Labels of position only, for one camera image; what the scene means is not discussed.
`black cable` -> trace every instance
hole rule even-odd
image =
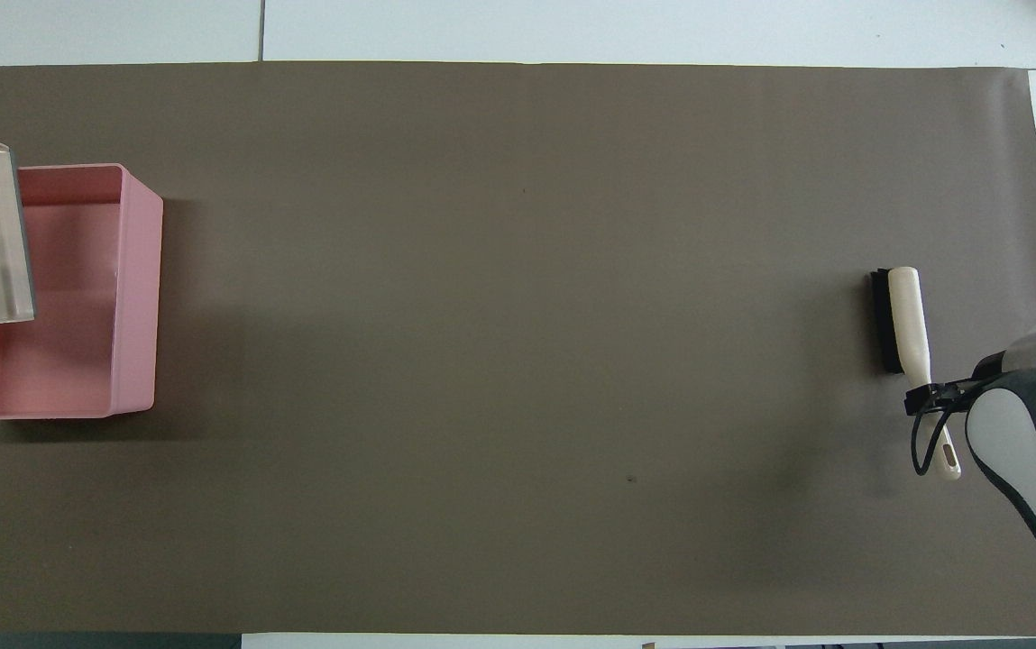
[[[926,472],[930,470],[930,461],[934,459],[934,451],[937,451],[939,446],[939,435],[942,434],[942,428],[946,427],[947,420],[950,420],[950,416],[954,415],[955,412],[959,412],[958,405],[963,401],[974,401],[978,397],[979,393],[982,393],[984,387],[990,386],[990,384],[997,382],[998,378],[1003,377],[1004,374],[999,374],[997,376],[991,376],[990,378],[984,378],[983,382],[979,382],[974,386],[967,388],[962,391],[962,394],[956,396],[946,410],[943,411],[942,416],[939,417],[938,423],[934,424],[934,431],[930,432],[930,440],[926,443],[926,453],[922,456],[922,463],[918,463],[918,449],[915,445],[918,444],[918,427],[922,423],[922,417],[928,415],[930,412],[930,405],[933,405],[934,400],[938,398],[937,394],[932,394],[926,398],[926,402],[922,403],[921,410],[918,411],[918,415],[915,416],[915,424],[910,428],[910,463],[914,465],[915,473],[919,476],[925,476]],[[947,384],[948,386],[954,386],[959,382],[951,382]]]

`brush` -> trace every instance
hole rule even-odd
[[[874,295],[874,320],[880,333],[882,367],[893,374],[905,374],[911,388],[932,384],[930,379],[930,347],[926,338],[926,317],[922,312],[922,290],[918,271],[902,265],[871,273]],[[919,427],[919,440],[934,434],[937,417],[924,417]],[[962,477],[962,464],[950,441],[950,430],[939,432],[934,452],[934,468],[946,480]]]

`white brush handle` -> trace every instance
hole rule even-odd
[[[933,383],[930,379],[930,347],[926,340],[926,315],[922,312],[922,290],[918,283],[918,271],[902,265],[892,267],[887,275],[890,288],[890,313],[893,316],[893,337],[898,345],[898,361],[901,370],[910,379],[910,387],[917,388]],[[934,431],[937,418],[926,416],[922,420],[918,452],[926,451],[925,440]],[[946,480],[962,477],[962,464],[958,463],[958,453],[950,441],[950,431],[942,428],[939,446],[932,459],[940,476]]]

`pink plastic bin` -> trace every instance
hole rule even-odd
[[[17,176],[36,319],[0,324],[0,419],[148,410],[164,202],[119,164]]]

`black bristles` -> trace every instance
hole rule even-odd
[[[871,293],[874,297],[874,327],[880,338],[882,368],[892,374],[901,374],[898,343],[893,336],[893,311],[890,309],[890,284],[886,267],[871,273]]]

